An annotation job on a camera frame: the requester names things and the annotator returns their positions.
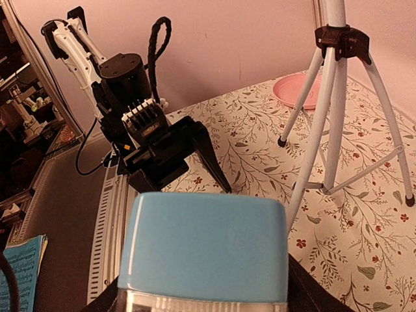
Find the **light blue music stand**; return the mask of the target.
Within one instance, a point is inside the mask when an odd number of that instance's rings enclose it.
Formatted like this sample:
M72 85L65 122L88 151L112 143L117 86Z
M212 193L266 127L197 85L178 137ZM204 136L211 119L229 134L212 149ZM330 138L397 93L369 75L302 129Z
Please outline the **light blue music stand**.
M328 22L315 30L317 48L294 109L278 138L278 145L284 147L298 115L305 111L304 104L318 72L322 72L317 106L313 119L308 121L309 146L286 209L287 229L293 226L307 189L320 189L327 195L336 193L394 157L398 159L402 173L405 203L408 207L415 204L402 137L385 85L369 51L370 39L364 32L347 24L344 1L327 1L325 7ZM345 120L348 59L354 57L361 61L378 96L394 150L364 171L335 186Z

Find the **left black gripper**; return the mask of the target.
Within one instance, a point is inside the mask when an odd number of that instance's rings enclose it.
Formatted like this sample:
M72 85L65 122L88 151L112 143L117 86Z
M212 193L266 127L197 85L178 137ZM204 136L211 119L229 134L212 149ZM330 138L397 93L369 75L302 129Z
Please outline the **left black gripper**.
M231 193L231 185L218 163L207 128L189 116L171 125L163 136L147 146L123 157L123 173L136 191L158 192L189 170L185 159L194 151L218 186L225 193Z

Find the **blue metronome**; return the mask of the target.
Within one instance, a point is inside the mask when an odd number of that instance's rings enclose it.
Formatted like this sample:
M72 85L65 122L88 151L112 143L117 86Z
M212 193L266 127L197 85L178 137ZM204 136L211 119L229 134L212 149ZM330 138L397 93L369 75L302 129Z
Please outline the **blue metronome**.
M136 197L118 276L118 311L286 311L285 209L233 194Z

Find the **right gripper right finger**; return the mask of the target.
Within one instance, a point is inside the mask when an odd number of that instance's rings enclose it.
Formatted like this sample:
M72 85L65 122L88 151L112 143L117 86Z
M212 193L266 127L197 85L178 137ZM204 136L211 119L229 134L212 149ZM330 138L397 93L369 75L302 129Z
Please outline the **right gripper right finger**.
M288 311L352 311L327 292L292 256L289 255Z

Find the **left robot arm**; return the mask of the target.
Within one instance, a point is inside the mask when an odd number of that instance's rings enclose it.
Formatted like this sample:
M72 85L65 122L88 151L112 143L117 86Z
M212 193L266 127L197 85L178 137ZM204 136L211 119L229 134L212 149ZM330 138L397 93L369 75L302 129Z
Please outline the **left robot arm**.
M160 191L185 174L186 158L196 154L224 192L231 192L201 122L185 116L170 122L167 101L157 91L156 62L172 34L169 18L152 26L148 57L119 53L105 57L90 39L83 8L41 29L56 59L63 61L86 93L98 125L118 159L118 173L140 193Z

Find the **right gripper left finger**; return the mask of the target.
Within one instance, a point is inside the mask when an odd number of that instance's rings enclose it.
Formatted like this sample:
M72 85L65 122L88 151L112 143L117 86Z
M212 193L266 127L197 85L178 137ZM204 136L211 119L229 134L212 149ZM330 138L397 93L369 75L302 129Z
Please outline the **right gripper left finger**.
M118 297L118 277L93 301L84 306L80 312L117 312L125 311Z

